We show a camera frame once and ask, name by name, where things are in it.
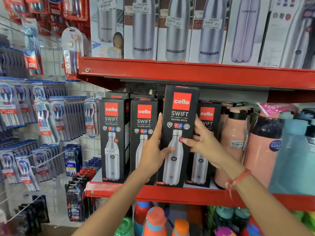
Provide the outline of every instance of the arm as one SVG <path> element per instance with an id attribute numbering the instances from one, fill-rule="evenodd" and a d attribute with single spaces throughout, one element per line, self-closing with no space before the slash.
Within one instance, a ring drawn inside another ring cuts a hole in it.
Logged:
<path id="1" fill-rule="evenodd" d="M 199 118 L 195 121 L 195 131 L 200 137 L 183 139 L 183 143 L 191 146 L 192 151 L 200 153 L 214 166 L 223 169 L 231 179 L 236 179 L 246 170 L 223 149 Z M 313 235 L 252 174 L 238 183 L 235 189 L 265 236 Z"/>
<path id="2" fill-rule="evenodd" d="M 138 168 L 132 172 L 126 182 L 78 228 L 73 236 L 113 236 L 130 205 L 133 203 L 147 180 L 161 167 L 166 155 L 175 151 L 173 147 L 159 150 L 162 130 L 162 114 L 150 140 L 142 148 Z"/>

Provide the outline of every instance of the red metal shelf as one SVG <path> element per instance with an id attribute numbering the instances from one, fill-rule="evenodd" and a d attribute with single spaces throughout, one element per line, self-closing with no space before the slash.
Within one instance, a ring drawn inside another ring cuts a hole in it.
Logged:
<path id="1" fill-rule="evenodd" d="M 86 195 L 89 197 L 108 198 L 115 193 L 121 184 L 106 182 L 88 182 Z M 315 211 L 315 196 L 274 194 L 288 209 Z M 226 207 L 245 207 L 236 191 L 232 191 L 232 199 L 227 191 L 196 188 L 173 188 L 145 185 L 136 200 L 168 202 L 189 205 L 208 205 Z"/>
<path id="2" fill-rule="evenodd" d="M 114 79 L 90 78 L 95 76 L 315 90 L 315 71 L 307 69 L 80 58 L 78 79 L 104 87 L 118 84 Z"/>

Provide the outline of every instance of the blue bottle label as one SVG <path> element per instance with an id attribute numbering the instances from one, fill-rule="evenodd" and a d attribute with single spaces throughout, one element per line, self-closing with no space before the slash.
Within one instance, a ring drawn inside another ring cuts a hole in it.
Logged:
<path id="1" fill-rule="evenodd" d="M 277 152 L 281 147 L 281 140 L 274 140 L 269 144 L 269 149 L 273 152 Z"/>

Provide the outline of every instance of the red bracelet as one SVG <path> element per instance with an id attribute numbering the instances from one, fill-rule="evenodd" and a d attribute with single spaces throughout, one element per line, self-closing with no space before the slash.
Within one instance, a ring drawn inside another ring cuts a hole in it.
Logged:
<path id="1" fill-rule="evenodd" d="M 251 170 L 246 169 L 242 174 L 240 174 L 235 180 L 228 180 L 225 183 L 225 189 L 229 191 L 230 193 L 230 198 L 232 198 L 231 190 L 234 185 L 237 185 L 239 182 L 241 182 L 244 178 L 249 176 L 251 174 Z"/>

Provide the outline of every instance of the orange water bottle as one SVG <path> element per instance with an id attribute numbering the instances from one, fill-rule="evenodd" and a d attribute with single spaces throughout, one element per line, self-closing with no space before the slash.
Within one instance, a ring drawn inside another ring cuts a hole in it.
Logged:
<path id="1" fill-rule="evenodd" d="M 189 223 L 184 219 L 175 219 L 172 236 L 189 236 Z"/>
<path id="2" fill-rule="evenodd" d="M 160 207 L 151 208 L 144 224 L 143 236 L 167 236 L 165 222 L 164 210 Z"/>

